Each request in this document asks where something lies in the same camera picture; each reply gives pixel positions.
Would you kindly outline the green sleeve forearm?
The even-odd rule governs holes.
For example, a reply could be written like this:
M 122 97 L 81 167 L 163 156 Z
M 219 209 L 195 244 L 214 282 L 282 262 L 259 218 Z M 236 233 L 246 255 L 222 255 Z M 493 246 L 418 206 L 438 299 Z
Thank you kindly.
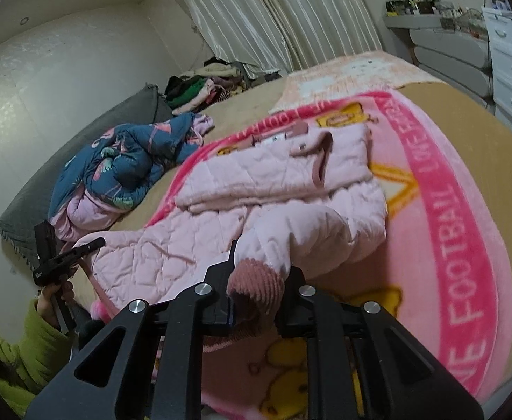
M 30 302 L 18 342 L 0 337 L 0 397 L 19 418 L 68 363 L 72 348 L 72 338 L 41 317 L 38 304 Z

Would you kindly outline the person's left hand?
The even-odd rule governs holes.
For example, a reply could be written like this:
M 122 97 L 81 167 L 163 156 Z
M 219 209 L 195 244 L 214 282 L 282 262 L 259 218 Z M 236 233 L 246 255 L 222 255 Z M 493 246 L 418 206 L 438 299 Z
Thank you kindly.
M 74 300 L 73 285 L 63 281 L 60 285 L 47 285 L 38 297 L 36 310 L 39 316 L 54 328 L 60 328 L 58 309 L 60 305 L 70 305 Z

